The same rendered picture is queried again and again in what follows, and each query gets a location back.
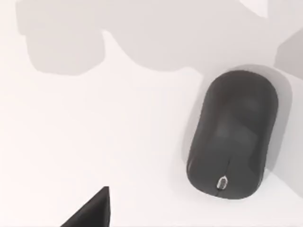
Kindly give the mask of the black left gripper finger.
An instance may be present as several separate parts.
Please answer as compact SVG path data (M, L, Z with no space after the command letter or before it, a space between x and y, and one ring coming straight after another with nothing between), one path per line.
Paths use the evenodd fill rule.
M60 227L110 227L109 186L100 189Z

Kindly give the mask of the black computer mouse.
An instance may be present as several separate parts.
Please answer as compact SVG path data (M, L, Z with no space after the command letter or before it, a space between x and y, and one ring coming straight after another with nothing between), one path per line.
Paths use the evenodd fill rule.
M186 174L199 191L224 199L251 196L263 180L278 111L264 76L232 70L206 91L190 145Z

